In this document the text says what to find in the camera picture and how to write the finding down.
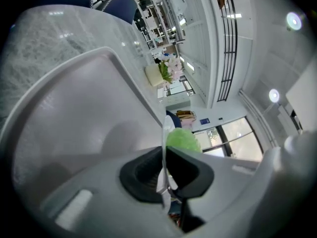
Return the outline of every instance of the railing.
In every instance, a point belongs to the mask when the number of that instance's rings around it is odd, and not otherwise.
[[[224,28],[224,64],[218,96],[219,101],[226,101],[232,84],[237,58],[238,27],[233,0],[217,0]]]

